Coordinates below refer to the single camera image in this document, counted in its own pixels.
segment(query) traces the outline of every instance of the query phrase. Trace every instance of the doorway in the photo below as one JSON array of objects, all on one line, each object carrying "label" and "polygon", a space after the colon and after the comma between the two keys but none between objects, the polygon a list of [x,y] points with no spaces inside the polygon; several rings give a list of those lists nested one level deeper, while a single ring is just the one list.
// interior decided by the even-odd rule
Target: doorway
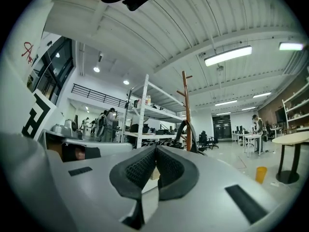
[{"label": "doorway", "polygon": [[214,137],[218,139],[231,139],[230,115],[217,116],[212,118]]}]

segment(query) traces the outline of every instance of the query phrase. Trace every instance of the red writing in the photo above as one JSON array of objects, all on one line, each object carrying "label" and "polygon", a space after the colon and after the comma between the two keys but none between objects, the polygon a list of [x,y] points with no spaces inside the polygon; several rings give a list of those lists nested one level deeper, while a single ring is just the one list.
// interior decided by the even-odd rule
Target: red writing
[{"label": "red writing", "polygon": [[21,56],[23,57],[24,55],[26,55],[28,53],[28,56],[27,56],[28,63],[32,63],[33,58],[30,55],[31,55],[33,45],[29,42],[25,42],[24,46],[25,46],[26,52],[24,54],[22,54]]}]

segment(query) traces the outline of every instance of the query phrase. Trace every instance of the gray floor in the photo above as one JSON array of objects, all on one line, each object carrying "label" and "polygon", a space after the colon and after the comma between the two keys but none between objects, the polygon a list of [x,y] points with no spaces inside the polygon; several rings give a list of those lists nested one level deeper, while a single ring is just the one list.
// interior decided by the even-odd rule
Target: gray floor
[{"label": "gray floor", "polygon": [[[235,142],[220,142],[219,149],[208,149],[206,154],[209,157],[220,159],[238,169],[241,173],[249,178],[255,179],[256,168],[260,166],[267,167],[267,174],[265,176],[262,187],[278,202],[283,202],[286,198],[296,195],[302,188],[309,170],[309,145],[302,145],[300,152],[300,159],[297,172],[300,179],[289,185],[285,185],[276,180],[276,173],[278,172],[281,146],[272,142],[264,144],[264,150],[269,152],[262,153],[258,156],[256,153],[251,153],[251,157],[247,157],[242,146]],[[294,147],[286,146],[282,170],[290,170],[292,167],[294,157]],[[147,221],[155,212],[158,205],[158,190],[153,189],[142,197],[142,205],[144,210],[144,217]]]}]

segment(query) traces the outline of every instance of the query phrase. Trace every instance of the ceiling light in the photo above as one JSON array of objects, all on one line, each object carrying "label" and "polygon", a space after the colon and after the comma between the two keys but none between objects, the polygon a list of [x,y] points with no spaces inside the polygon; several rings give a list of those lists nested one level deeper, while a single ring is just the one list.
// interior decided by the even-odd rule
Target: ceiling light
[{"label": "ceiling light", "polygon": [[222,113],[222,114],[217,114],[217,115],[224,115],[224,114],[230,114],[231,112],[228,112],[228,113]]},{"label": "ceiling light", "polygon": [[245,110],[250,110],[250,109],[254,109],[254,108],[256,108],[255,106],[254,107],[248,107],[248,108],[244,108],[244,109],[242,109],[242,111],[245,111]]},{"label": "ceiling light", "polygon": [[254,95],[253,98],[258,98],[258,97],[262,97],[262,96],[266,96],[266,95],[270,95],[271,92],[269,93],[265,93],[265,94],[260,94],[260,95]]},{"label": "ceiling light", "polygon": [[237,102],[237,100],[234,100],[234,101],[227,101],[227,102],[223,102],[223,103],[218,103],[218,104],[215,104],[215,106],[221,106],[221,105],[230,104],[230,103],[235,103],[235,102]]},{"label": "ceiling light", "polygon": [[293,50],[301,51],[304,48],[304,44],[301,43],[280,43],[279,50]]},{"label": "ceiling light", "polygon": [[241,56],[245,56],[245,55],[250,55],[252,53],[252,47],[251,46],[245,46],[245,47],[241,47],[235,50],[230,50],[227,52],[223,52],[220,54],[217,54],[215,56],[212,56],[210,58],[206,58],[205,60],[205,64],[206,66],[211,66],[213,64],[217,64],[220,62],[224,62],[233,58],[238,58]]},{"label": "ceiling light", "polygon": [[94,67],[93,70],[97,73],[100,72],[100,69],[98,67]]}]

